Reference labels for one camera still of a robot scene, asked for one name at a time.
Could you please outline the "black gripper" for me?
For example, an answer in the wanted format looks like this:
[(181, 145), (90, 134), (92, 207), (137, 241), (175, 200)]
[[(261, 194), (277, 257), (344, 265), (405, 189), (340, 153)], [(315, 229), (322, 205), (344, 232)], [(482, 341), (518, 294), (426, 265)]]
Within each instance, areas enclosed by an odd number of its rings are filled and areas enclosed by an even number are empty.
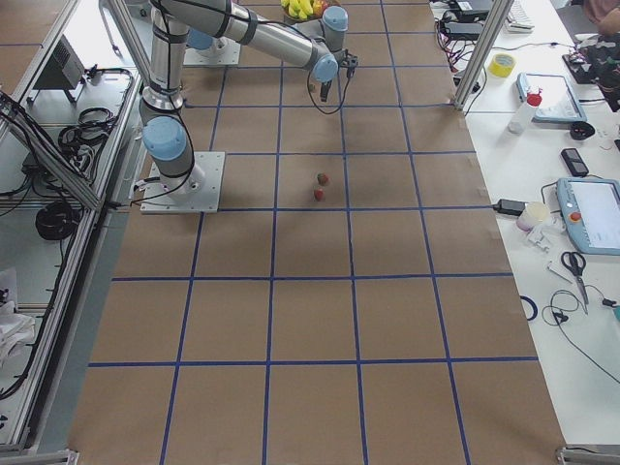
[[(358, 65), (358, 57), (352, 54), (347, 48), (340, 49), (338, 51), (333, 52), (334, 58), (336, 59), (338, 66), (341, 69), (346, 70), (346, 77), (352, 78), (355, 75), (357, 65)], [(322, 102), (326, 102), (328, 100), (328, 95), (330, 92), (331, 81), (326, 81), (321, 83), (320, 89), (320, 100)]]

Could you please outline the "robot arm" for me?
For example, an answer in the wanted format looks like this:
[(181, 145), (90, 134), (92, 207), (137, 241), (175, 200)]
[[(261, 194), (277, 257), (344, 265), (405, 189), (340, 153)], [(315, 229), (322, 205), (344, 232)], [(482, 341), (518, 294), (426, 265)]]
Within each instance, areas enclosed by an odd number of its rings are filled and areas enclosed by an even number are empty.
[(307, 72), (327, 98), (340, 71), (353, 76), (357, 57), (344, 45), (349, 18), (329, 6), (297, 25), (269, 20), (233, 1), (154, 1), (148, 81), (141, 93), (142, 141), (159, 172), (163, 195), (197, 192), (204, 180), (182, 119), (184, 66), (235, 65), (250, 47)]
[(187, 47), (194, 49), (199, 55), (215, 58), (225, 53), (227, 41), (223, 38), (214, 38), (206, 33), (191, 28), (187, 38)]

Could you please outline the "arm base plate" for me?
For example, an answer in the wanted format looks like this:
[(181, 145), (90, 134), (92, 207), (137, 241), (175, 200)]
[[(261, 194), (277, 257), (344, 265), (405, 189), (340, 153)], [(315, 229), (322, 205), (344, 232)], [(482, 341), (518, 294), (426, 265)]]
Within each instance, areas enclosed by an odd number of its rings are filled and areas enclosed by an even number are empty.
[(145, 200), (139, 203), (143, 214), (216, 213), (226, 155), (224, 152), (198, 151), (189, 179), (167, 178), (152, 163), (149, 176), (156, 177), (144, 189)]
[(241, 45), (235, 42), (214, 43), (206, 49), (187, 47), (184, 56), (185, 67), (237, 66)]

